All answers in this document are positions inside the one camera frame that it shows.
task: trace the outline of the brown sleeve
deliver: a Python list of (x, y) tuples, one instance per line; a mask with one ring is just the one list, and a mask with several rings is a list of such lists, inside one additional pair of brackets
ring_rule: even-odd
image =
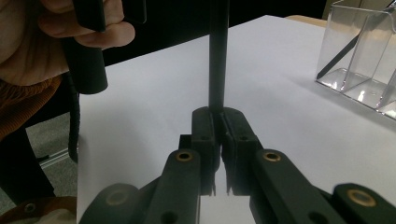
[(0, 80), (0, 141), (15, 132), (56, 92), (61, 76), (33, 86), (14, 86)]

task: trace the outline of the human hand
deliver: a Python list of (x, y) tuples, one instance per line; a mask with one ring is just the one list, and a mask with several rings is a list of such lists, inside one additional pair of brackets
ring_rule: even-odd
[(30, 86), (68, 71), (60, 38), (108, 49), (127, 45), (134, 27), (121, 0), (104, 0), (106, 31), (78, 25), (72, 0), (0, 0), (0, 79)]

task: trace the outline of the black handle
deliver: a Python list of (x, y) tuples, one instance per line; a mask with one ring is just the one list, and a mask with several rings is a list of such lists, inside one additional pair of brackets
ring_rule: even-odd
[[(102, 0), (73, 0), (78, 23), (88, 29), (106, 29)], [(102, 50), (80, 45), (73, 37), (61, 40), (64, 56), (76, 90), (82, 94), (96, 94), (107, 88)]]

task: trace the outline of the transparent box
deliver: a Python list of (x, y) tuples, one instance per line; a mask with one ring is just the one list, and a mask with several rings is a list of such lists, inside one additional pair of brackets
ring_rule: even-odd
[(394, 5), (375, 0), (332, 4), (316, 82), (396, 119)]

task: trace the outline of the pen in container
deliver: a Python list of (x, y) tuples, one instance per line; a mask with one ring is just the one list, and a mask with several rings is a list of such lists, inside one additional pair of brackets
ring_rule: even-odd
[[(105, 12), (102, 0), (73, 0), (78, 24), (104, 32)], [(76, 90), (82, 94), (96, 94), (107, 88), (107, 77), (102, 50), (80, 45), (74, 37), (61, 40), (64, 56)]]
[[(393, 0), (383, 11), (391, 13), (394, 11), (395, 7), (396, 0)], [(376, 24), (379, 24), (385, 18), (385, 16), (381, 17), (380, 20), (377, 20)], [(337, 63), (341, 61), (341, 59), (343, 59), (356, 46), (359, 36), (360, 34), (356, 35), (351, 41), (349, 41), (349, 43), (343, 49), (341, 49), (340, 52), (338, 52), (335, 57), (332, 58), (332, 60), (329, 61), (329, 63), (320, 70), (320, 72), (318, 72), (317, 79), (321, 79), (322, 77), (324, 77)]]

